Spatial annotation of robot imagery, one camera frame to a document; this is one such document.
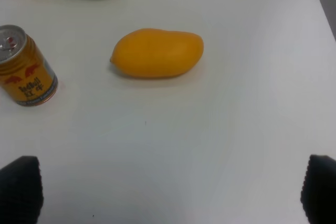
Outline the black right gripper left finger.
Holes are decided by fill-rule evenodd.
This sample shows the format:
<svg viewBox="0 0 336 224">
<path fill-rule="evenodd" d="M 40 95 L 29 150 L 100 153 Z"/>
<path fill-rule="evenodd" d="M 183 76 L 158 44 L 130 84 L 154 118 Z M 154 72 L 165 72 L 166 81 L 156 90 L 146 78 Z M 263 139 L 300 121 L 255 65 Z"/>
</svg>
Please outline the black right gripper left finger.
<svg viewBox="0 0 336 224">
<path fill-rule="evenodd" d="M 42 207 L 36 156 L 19 157 L 1 169 L 1 223 L 37 223 Z"/>
</svg>

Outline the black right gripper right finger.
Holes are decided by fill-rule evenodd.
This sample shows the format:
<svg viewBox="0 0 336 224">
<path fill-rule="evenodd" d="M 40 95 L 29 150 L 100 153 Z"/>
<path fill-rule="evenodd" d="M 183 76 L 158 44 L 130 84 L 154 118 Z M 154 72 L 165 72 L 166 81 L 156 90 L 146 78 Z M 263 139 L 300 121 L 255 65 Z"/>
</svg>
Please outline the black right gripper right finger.
<svg viewBox="0 0 336 224">
<path fill-rule="evenodd" d="M 309 157 L 300 201 L 309 223 L 335 223 L 335 160 Z"/>
</svg>

